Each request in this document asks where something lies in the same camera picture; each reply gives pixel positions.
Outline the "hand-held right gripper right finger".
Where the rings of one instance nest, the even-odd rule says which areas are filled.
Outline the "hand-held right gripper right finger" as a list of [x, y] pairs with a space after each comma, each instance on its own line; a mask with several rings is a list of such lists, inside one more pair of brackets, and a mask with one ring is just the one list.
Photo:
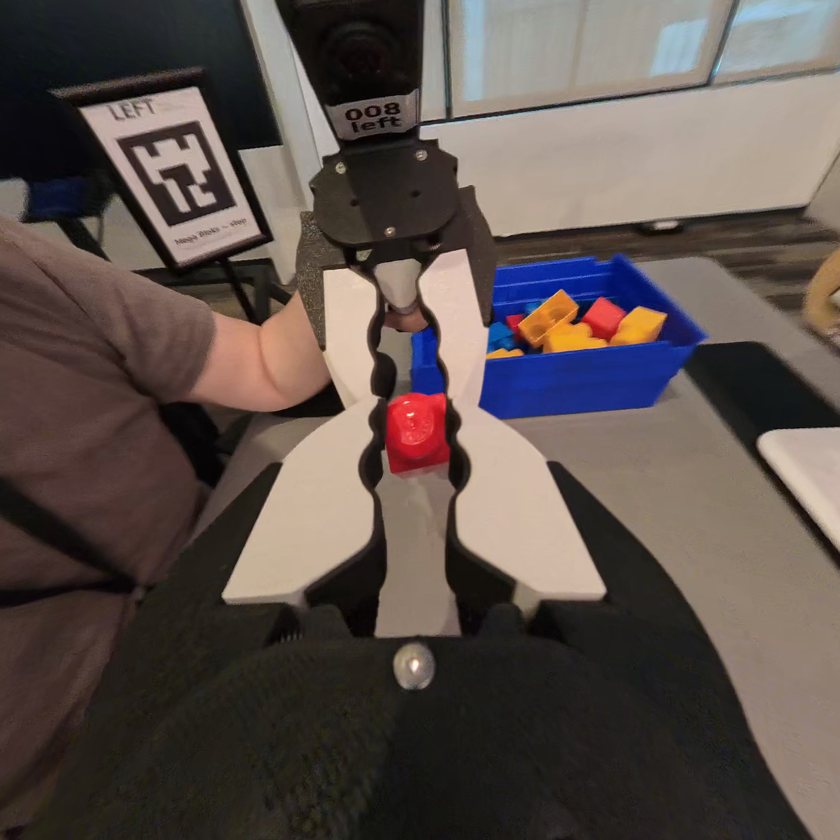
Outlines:
[[531, 618], [544, 602], [598, 603], [606, 585], [549, 462], [477, 405], [448, 406], [445, 574], [456, 603], [486, 614], [512, 604]]

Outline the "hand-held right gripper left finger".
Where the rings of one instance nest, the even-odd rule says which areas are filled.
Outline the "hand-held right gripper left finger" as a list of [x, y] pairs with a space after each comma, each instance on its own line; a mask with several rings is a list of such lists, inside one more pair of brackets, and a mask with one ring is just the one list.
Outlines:
[[275, 482], [223, 590], [227, 605], [332, 605], [355, 613], [385, 581], [385, 400], [371, 395], [304, 438]]

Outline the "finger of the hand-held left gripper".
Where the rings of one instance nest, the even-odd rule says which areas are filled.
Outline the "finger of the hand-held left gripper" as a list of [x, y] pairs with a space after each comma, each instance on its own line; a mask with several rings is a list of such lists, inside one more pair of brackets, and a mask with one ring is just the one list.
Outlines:
[[323, 273], [323, 356], [345, 409], [393, 396], [396, 363], [380, 351], [384, 314], [375, 282], [351, 268]]
[[448, 399], [456, 409], [478, 406], [489, 330], [482, 320], [467, 253], [440, 255], [425, 270], [422, 304], [434, 324]]

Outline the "red one-stud toy block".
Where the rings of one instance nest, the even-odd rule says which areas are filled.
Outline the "red one-stud toy block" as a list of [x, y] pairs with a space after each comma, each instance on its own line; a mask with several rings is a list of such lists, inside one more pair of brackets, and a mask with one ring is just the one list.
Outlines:
[[444, 393], [412, 392], [391, 400], [386, 411], [385, 452], [392, 474], [422, 475], [447, 464], [446, 411]]

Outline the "blue plastic bin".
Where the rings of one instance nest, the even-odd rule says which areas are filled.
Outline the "blue plastic bin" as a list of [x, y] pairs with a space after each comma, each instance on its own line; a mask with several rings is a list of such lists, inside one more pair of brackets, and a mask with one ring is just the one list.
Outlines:
[[[498, 268], [489, 323], [561, 290], [584, 310], [604, 297], [627, 311], [645, 307], [666, 313], [668, 319], [655, 343], [486, 360], [478, 406], [489, 414], [513, 419], [652, 406], [707, 338], [641, 266], [624, 255], [604, 261], [589, 257]], [[446, 394], [437, 335], [430, 313], [426, 315], [430, 328], [413, 337], [413, 390]]]

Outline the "person's left forearm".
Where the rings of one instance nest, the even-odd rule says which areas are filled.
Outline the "person's left forearm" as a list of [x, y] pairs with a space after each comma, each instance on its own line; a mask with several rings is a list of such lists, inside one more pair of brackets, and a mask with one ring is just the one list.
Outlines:
[[265, 323], [213, 314], [213, 339], [189, 403], [274, 413], [298, 406], [332, 381], [299, 292]]

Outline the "pile of loose coloured blocks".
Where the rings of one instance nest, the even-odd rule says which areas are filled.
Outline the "pile of loose coloured blocks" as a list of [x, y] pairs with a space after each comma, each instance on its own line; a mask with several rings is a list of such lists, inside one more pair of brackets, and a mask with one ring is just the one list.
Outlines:
[[666, 325], [666, 313], [645, 307], [625, 311], [605, 297], [583, 311], [564, 290], [546, 301], [490, 325], [486, 359], [514, 359], [527, 353], [561, 354], [655, 343]]

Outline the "black framed marker sign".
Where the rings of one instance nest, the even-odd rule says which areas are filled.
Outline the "black framed marker sign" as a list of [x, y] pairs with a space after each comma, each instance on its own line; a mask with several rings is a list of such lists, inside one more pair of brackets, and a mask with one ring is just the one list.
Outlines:
[[265, 282], [249, 298], [232, 258], [274, 241], [246, 168], [219, 127], [202, 68], [49, 92], [104, 163], [164, 267], [183, 277], [217, 265], [246, 319], [270, 314]]

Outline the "large paned window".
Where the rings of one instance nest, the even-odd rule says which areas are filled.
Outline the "large paned window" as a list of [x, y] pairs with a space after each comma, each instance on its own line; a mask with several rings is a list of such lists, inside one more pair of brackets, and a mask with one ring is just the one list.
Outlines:
[[448, 116], [838, 70], [838, 1], [448, 2]]

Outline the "black table mat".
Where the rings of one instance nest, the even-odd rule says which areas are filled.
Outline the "black table mat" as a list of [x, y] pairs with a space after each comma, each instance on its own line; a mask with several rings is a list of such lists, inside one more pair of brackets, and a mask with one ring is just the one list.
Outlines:
[[838, 427], [838, 411], [762, 343], [704, 343], [685, 371], [752, 457], [778, 430]]

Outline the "white board stand base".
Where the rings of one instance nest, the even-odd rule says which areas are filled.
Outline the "white board stand base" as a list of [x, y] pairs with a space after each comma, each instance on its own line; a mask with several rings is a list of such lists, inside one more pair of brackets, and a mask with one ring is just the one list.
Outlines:
[[757, 448], [827, 540], [839, 548], [839, 428], [776, 429]]

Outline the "large dark display screen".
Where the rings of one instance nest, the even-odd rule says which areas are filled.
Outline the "large dark display screen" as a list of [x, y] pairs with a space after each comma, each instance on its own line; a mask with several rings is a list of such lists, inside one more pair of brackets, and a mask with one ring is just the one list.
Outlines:
[[92, 166], [50, 92], [204, 68], [240, 150], [281, 145], [239, 2], [2, 1], [2, 180], [45, 181]]

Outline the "wooden instruction board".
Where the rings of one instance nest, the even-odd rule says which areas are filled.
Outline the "wooden instruction board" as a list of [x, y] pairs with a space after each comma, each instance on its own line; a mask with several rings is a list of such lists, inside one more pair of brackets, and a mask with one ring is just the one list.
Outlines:
[[839, 348], [839, 249], [823, 261], [805, 290], [802, 320], [815, 335]]

